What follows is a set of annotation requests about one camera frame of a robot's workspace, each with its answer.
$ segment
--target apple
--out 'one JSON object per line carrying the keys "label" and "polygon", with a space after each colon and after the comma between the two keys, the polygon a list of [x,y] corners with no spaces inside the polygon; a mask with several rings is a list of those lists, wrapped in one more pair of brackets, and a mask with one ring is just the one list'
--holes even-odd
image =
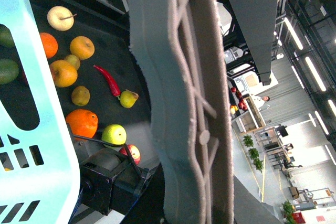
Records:
{"label": "apple", "polygon": [[47,14],[47,19],[49,25],[58,31],[67,31],[69,30],[74,22],[77,14],[72,14],[68,8],[63,6],[54,6],[49,10]]}
{"label": "apple", "polygon": [[[139,149],[133,144],[128,144],[127,147],[132,154],[132,157],[134,159],[135,164],[138,165],[140,163],[140,160],[141,160],[141,155],[140,155]],[[126,152],[124,147],[121,148],[119,150],[119,152],[127,156],[127,152]]]}
{"label": "apple", "polygon": [[123,126],[119,124],[111,124],[103,130],[101,139],[111,144],[124,144],[126,142],[127,134]]}
{"label": "apple", "polygon": [[11,31],[4,25],[0,25],[0,45],[8,48],[15,47]]}
{"label": "apple", "polygon": [[65,88],[76,82],[77,70],[66,60],[56,60],[49,67],[55,86]]}
{"label": "apple", "polygon": [[80,60],[86,60],[94,54],[94,44],[88,37],[78,36],[70,43],[70,52]]}

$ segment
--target light blue plastic basket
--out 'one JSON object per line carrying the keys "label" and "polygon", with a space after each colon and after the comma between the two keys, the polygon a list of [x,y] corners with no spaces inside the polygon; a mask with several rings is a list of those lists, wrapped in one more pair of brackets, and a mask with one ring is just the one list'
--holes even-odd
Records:
{"label": "light blue plastic basket", "polygon": [[[79,165],[29,0],[0,0],[0,24],[12,32],[40,118],[34,130],[19,129],[0,101],[0,153],[14,168],[5,171],[0,162],[0,223],[65,224],[78,197]],[[19,143],[11,144],[8,136]],[[36,165],[32,148],[44,164]],[[28,168],[20,167],[20,149]]]}

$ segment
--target orange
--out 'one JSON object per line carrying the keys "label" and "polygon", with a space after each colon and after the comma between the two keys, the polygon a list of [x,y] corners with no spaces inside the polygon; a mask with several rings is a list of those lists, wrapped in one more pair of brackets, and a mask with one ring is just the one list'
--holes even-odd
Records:
{"label": "orange", "polygon": [[54,36],[48,33],[40,33],[40,37],[47,59],[55,56],[58,50],[58,43]]}
{"label": "orange", "polygon": [[94,44],[89,38],[78,36],[70,43],[70,52],[80,60],[86,60],[94,54]]}
{"label": "orange", "polygon": [[65,88],[76,82],[77,70],[66,60],[56,60],[49,67],[55,86]]}
{"label": "orange", "polygon": [[98,128],[98,117],[89,110],[74,110],[66,116],[65,121],[74,135],[93,137]]}

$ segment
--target fluorescent tube light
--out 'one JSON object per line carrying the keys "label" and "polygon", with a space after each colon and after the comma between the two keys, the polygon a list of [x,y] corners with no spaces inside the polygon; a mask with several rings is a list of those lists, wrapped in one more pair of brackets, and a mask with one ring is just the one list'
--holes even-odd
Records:
{"label": "fluorescent tube light", "polygon": [[309,39],[307,38],[307,36],[306,36],[306,35],[304,36],[304,38],[306,39],[306,41],[307,41],[308,45],[309,45],[309,46],[311,46],[311,43],[310,43],[310,41],[309,41]]}
{"label": "fluorescent tube light", "polygon": [[310,118],[312,124],[314,125],[314,127],[316,127],[317,125],[316,125],[316,122],[315,122],[315,118],[313,118],[313,116],[310,113],[308,115],[309,115],[309,118]]}
{"label": "fluorescent tube light", "polygon": [[294,54],[296,60],[299,60],[299,57],[298,57],[298,55],[296,54],[296,52],[293,52],[293,54]]}
{"label": "fluorescent tube light", "polygon": [[326,135],[329,135],[329,131],[327,130],[326,125],[325,125],[324,122],[322,121],[322,118],[320,117],[320,114],[319,114],[317,111],[315,111],[315,115],[316,115],[317,119],[319,120],[319,122],[320,122],[320,124],[321,124],[321,127],[322,127],[322,129],[324,130],[325,134],[326,134]]}
{"label": "fluorescent tube light", "polygon": [[296,72],[296,69],[295,69],[294,66],[292,66],[292,70],[293,70],[293,72],[295,73],[296,78],[298,78],[298,81],[299,81],[299,83],[301,84],[301,87],[304,89],[305,87],[304,87],[304,85],[303,85],[303,83],[302,83],[302,81],[301,81],[301,79],[300,79],[298,73]]}
{"label": "fluorescent tube light", "polygon": [[331,155],[331,152],[330,152],[328,146],[327,146],[326,144],[325,144],[324,146],[326,147],[327,152],[328,152],[328,154],[329,154],[331,160],[333,161],[334,165],[336,165],[336,161],[335,161],[334,157]]}
{"label": "fluorescent tube light", "polygon": [[331,107],[332,112],[334,112],[334,115],[336,116],[336,106],[335,106],[335,104],[331,100],[328,100],[328,103]]}
{"label": "fluorescent tube light", "polygon": [[313,76],[315,77],[315,80],[317,82],[317,84],[320,86],[320,89],[324,92],[326,89],[325,85],[323,84],[323,81],[319,75],[319,73],[317,73],[317,70],[313,64],[313,62],[310,60],[309,57],[306,57],[306,62],[308,64],[308,67],[310,68],[311,73],[313,74]]}
{"label": "fluorescent tube light", "polygon": [[292,25],[291,25],[291,23],[289,22],[288,18],[285,18],[284,21],[285,21],[285,23],[286,23],[286,25],[287,25],[287,27],[288,27],[288,30],[289,30],[290,33],[292,34],[293,39],[294,39],[296,45],[298,45],[298,48],[299,48],[300,50],[302,50],[302,49],[303,49],[303,45],[302,45],[302,43],[301,43],[301,41],[300,41],[298,35],[297,35],[296,32],[294,31],[294,28],[292,27]]}

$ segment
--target yellow apple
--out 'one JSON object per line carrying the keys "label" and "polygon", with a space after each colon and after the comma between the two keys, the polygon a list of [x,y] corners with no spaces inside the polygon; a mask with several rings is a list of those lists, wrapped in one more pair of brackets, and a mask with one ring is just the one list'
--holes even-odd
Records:
{"label": "yellow apple", "polygon": [[49,67],[55,86],[65,88],[76,82],[77,70],[66,60],[56,60]]}
{"label": "yellow apple", "polygon": [[70,52],[80,60],[86,60],[94,54],[94,44],[89,38],[78,36],[70,43]]}
{"label": "yellow apple", "polygon": [[49,25],[58,31],[67,31],[69,30],[74,22],[76,14],[72,14],[68,8],[63,6],[54,6],[49,10],[47,14],[47,19]]}
{"label": "yellow apple", "polygon": [[111,124],[103,130],[101,139],[111,144],[124,144],[126,142],[127,134],[123,126],[119,124]]}

